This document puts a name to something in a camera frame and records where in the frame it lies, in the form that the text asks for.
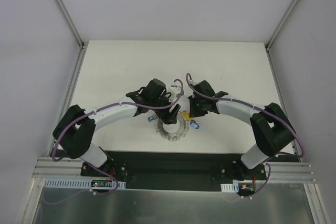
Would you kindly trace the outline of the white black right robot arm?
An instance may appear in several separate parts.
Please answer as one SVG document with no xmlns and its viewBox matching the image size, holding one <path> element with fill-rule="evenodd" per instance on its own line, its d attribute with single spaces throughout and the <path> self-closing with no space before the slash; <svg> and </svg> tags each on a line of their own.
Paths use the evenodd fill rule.
<svg viewBox="0 0 336 224">
<path fill-rule="evenodd" d="M 282 149 L 296 139 L 295 130 L 278 104 L 252 105 L 227 92 L 215 92 L 206 80 L 196 84 L 188 80 L 187 84 L 193 91 L 188 98 L 191 117 L 211 112 L 238 119 L 252 128 L 255 144 L 225 169 L 231 179 L 250 178 L 259 164 L 278 154 L 285 155 Z"/>
</svg>

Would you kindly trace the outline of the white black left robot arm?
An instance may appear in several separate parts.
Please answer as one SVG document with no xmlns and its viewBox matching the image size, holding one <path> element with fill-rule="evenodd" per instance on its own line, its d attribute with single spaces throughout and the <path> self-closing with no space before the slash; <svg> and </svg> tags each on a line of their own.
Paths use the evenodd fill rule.
<svg viewBox="0 0 336 224">
<path fill-rule="evenodd" d="M 68 108 L 52 132 L 55 145 L 52 159 L 57 162 L 56 150 L 59 146 L 71 159 L 79 158 L 91 164 L 99 176 L 106 176 L 111 170 L 111 158 L 92 143 L 95 132 L 119 120 L 133 118 L 153 111 L 163 123 L 163 128 L 171 132 L 178 123 L 180 110 L 178 101 L 184 93 L 183 82 L 175 79 L 167 87 L 159 79 L 152 79 L 145 87 L 132 91 L 119 101 L 95 109 L 83 109 L 75 104 Z"/>
</svg>

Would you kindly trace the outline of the silver disc with key rings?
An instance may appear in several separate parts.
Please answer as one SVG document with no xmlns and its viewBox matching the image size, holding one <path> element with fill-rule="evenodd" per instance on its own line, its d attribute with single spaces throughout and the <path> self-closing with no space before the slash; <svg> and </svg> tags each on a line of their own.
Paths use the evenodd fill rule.
<svg viewBox="0 0 336 224">
<path fill-rule="evenodd" d="M 154 128 L 156 132 L 164 139 L 175 142 L 186 137 L 189 131 L 189 120 L 185 118 L 181 112 L 177 114 L 176 124 L 164 124 L 161 119 L 156 119 Z"/>
</svg>

